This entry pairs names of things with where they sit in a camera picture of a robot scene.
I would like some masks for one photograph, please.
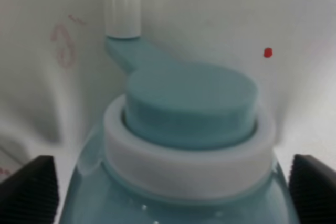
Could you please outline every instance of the white cylinder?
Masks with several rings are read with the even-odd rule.
[[[105,154],[111,168],[137,188],[172,199],[214,200],[253,188],[271,171],[275,128],[262,107],[249,141],[221,150],[182,151],[133,135],[122,122],[124,105],[121,96],[105,113]]]
[[[104,0],[106,35],[128,39],[141,35],[141,0]]]

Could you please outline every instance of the bottle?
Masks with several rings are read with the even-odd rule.
[[[140,38],[140,0],[105,2],[126,94],[88,136],[60,223],[298,224],[253,81],[174,60]]]

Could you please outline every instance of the red ink mark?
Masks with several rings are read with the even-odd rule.
[[[76,62],[75,43],[63,24],[57,24],[50,37],[51,42],[57,43],[57,61],[63,68],[71,68]]]
[[[81,26],[86,26],[86,22],[81,20],[80,18],[74,18],[72,14],[68,15],[69,19],[71,19],[75,23],[79,23]]]
[[[264,57],[265,58],[270,58],[270,57],[272,57],[272,55],[273,55],[272,48],[270,48],[270,47],[265,48]]]

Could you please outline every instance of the red dot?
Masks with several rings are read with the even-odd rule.
[[[270,47],[265,48],[264,57],[265,58],[270,58],[270,57],[272,57],[272,55],[273,55],[272,48],[270,48]]]

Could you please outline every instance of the white ring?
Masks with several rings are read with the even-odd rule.
[[[182,200],[213,200],[243,193],[270,172],[275,127],[263,107],[251,139],[220,150],[183,151],[147,142],[122,122],[125,96],[104,116],[106,158],[117,174],[150,193]]]

